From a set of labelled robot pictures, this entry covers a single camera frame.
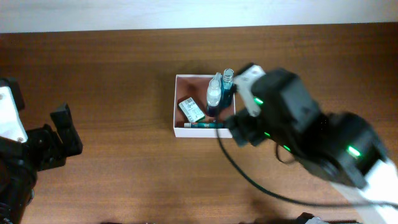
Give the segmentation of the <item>blue mouthwash bottle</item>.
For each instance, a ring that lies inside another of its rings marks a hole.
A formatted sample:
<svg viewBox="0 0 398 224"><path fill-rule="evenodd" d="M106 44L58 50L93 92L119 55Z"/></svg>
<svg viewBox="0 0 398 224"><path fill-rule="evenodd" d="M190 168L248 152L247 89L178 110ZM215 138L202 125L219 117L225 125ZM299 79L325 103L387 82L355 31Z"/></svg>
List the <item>blue mouthwash bottle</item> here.
<svg viewBox="0 0 398 224"><path fill-rule="evenodd" d="M232 97L233 97L233 76L234 76L234 71L231 68L227 68L223 72L222 76L222 81L221 81L221 102L220 106L221 108L227 108L231 102L232 102Z"/></svg>

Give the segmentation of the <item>clear purple soap pump bottle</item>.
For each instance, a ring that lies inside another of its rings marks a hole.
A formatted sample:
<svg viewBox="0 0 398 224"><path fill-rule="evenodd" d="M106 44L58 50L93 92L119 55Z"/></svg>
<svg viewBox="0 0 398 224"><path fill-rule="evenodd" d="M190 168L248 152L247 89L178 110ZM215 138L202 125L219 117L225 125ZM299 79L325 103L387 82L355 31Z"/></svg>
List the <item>clear purple soap pump bottle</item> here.
<svg viewBox="0 0 398 224"><path fill-rule="evenodd" d="M206 113L210 117L214 117L216 109L221 100L221 73L217 72L216 75L210 80L206 92Z"/></svg>

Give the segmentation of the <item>green white soap box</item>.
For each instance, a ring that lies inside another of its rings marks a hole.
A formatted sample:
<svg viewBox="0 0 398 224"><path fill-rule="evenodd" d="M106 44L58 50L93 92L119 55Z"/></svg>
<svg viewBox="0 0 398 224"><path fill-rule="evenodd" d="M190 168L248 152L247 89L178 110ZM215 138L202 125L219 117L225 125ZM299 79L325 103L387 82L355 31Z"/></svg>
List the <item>green white soap box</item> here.
<svg viewBox="0 0 398 224"><path fill-rule="evenodd" d="M205 119L205 113L200 109L200 107L195 103L192 97L181 101L178 107L182 110L185 117L190 123L196 123Z"/></svg>

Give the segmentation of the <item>green red toothpaste tube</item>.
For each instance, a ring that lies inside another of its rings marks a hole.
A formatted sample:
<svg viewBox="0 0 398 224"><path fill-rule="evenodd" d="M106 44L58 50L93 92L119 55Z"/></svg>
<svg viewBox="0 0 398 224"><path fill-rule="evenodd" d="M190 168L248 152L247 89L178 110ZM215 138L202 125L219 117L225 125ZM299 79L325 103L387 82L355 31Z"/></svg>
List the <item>green red toothpaste tube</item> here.
<svg viewBox="0 0 398 224"><path fill-rule="evenodd" d="M184 128L211 128L218 129L224 128L222 123L185 123L183 125Z"/></svg>

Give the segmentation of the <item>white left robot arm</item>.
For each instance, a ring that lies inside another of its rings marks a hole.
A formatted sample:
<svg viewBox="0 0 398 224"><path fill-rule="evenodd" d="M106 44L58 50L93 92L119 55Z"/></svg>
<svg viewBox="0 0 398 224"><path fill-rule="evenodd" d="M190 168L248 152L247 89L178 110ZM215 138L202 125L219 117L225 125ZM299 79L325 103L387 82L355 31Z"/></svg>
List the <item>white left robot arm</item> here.
<svg viewBox="0 0 398 224"><path fill-rule="evenodd" d="M82 153L83 144L64 103L50 114L56 131L45 124L27 132L22 143L1 138L1 223L20 223L34 198L37 173L66 164Z"/></svg>

